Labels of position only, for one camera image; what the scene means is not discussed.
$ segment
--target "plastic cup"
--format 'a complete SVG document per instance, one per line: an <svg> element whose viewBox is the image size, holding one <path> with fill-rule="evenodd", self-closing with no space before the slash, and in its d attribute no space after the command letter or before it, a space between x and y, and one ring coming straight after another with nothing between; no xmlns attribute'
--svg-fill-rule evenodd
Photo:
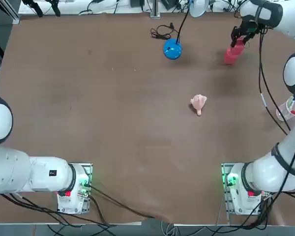
<svg viewBox="0 0 295 236"><path fill-rule="evenodd" d="M283 103L281 106L279 106L279 109L284 116L285 120L288 120L292 117L295 117L295 101L291 107L288 107L293 97L290 97L285 103ZM281 114L278 110L275 111L276 116L279 118L280 121L284 121Z"/></svg>

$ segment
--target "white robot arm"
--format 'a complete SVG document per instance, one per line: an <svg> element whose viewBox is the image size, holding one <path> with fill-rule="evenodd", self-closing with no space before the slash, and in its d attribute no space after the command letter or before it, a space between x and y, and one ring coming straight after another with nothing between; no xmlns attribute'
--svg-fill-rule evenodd
<svg viewBox="0 0 295 236"><path fill-rule="evenodd" d="M243 21L262 24L295 39L295 0L246 1L240 8L240 15ZM295 53L284 66L283 79L295 97ZM232 167L227 182L236 214L250 214L260 202L262 191L275 193L280 190L294 153L295 127L265 156ZM283 187L283 191L290 190L295 190L295 162Z"/></svg>
<svg viewBox="0 0 295 236"><path fill-rule="evenodd" d="M13 115L0 98L0 144L10 135ZM57 192L58 209L68 214L89 210L91 163L68 164L56 157L29 157L26 153L0 146L0 194Z"/></svg>

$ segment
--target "pink stuffed toy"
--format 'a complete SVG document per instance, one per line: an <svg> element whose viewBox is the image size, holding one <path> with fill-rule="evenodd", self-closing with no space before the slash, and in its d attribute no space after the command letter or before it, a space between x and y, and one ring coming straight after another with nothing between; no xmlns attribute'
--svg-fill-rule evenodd
<svg viewBox="0 0 295 236"><path fill-rule="evenodd" d="M207 97L202 96L201 94L198 94L198 95L194 96L190 100L190 103L192 104L192 106L194 107L194 109L197 110L197 115L198 116L201 115L201 109L205 105L206 100L207 100Z"/></svg>

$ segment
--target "brown table surface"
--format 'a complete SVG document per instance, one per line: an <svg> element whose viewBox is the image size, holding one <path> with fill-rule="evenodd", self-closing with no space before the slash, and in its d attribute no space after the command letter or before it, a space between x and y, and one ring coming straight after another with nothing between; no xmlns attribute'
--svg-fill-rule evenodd
<svg viewBox="0 0 295 236"><path fill-rule="evenodd" d="M258 37L235 65L225 66L223 54L240 20L223 13L188 17L182 56L168 60L164 41L150 38L149 30L170 22L178 29L182 18L23 18L13 26L0 73L0 96L15 122L4 145L34 156L90 161L93 184L128 206L168 222L215 224L221 163L253 161L284 134L258 91ZM265 76L278 104L290 95L282 71L293 52L293 39L266 35ZM201 117L189 107L199 93L208 97ZM52 193L27 195L56 205ZM98 201L109 222L142 219ZM99 220L94 206L85 216ZM242 220L232 216L232 223ZM54 221L0 198L0 223L24 222ZM227 223L224 206L219 223ZM282 196L270 224L295 225L295 200Z"/></svg>

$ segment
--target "floor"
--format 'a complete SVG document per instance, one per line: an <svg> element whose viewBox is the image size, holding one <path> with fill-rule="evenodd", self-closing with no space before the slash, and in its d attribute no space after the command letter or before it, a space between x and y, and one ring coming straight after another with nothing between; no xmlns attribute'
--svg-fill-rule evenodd
<svg viewBox="0 0 295 236"><path fill-rule="evenodd" d="M15 9L18 9L21 0L10 0ZM10 31L12 29L11 19L0 11L0 46L5 49ZM61 226L52 226L54 230L59 230ZM181 235L189 235L195 232L199 227L180 227ZM85 225L82 228L64 228L61 233L64 236L88 236L98 232L100 229L96 225ZM111 229L117 236L122 235L141 235L141 236L161 236L160 222L157 220L146 220L142 223L142 226L117 226ZM52 236L54 235L46 225L0 225L0 236L8 235L23 235L23 236ZM211 233L204 229L198 235L209 236ZM229 233L229 236L295 236L295 227L268 227L265 231L251 230L244 231L239 230L234 233Z"/></svg>

